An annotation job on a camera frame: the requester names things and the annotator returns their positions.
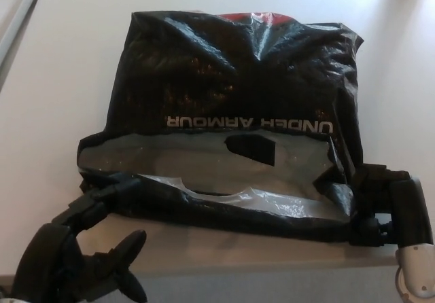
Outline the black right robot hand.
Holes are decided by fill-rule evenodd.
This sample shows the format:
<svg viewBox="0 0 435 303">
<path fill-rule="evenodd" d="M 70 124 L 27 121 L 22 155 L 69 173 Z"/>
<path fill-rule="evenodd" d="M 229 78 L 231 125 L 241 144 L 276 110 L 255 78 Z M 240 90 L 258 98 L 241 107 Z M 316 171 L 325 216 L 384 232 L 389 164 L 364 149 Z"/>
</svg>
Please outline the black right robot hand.
<svg viewBox="0 0 435 303">
<path fill-rule="evenodd" d="M 355 214 L 349 244 L 399 248 L 434 243 L 421 182 L 407 171 L 385 165 L 363 164 L 351 179 Z"/>
</svg>

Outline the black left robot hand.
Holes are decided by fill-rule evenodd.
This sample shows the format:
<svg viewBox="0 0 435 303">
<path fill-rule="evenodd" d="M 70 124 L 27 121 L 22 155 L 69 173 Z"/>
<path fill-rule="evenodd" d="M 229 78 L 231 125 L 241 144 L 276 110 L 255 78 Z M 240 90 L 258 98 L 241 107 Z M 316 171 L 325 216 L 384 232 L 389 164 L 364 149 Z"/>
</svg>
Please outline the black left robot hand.
<svg viewBox="0 0 435 303">
<path fill-rule="evenodd" d="M 10 298 L 93 302 L 119 291 L 133 302 L 147 302 L 145 290 L 130 270 L 145 244 L 144 230 L 130 233 L 106 253 L 84 255 L 77 241 L 80 232 L 93 228 L 140 190 L 140 180 L 132 177 L 92 189 L 42 225 L 20 259 Z"/>
</svg>

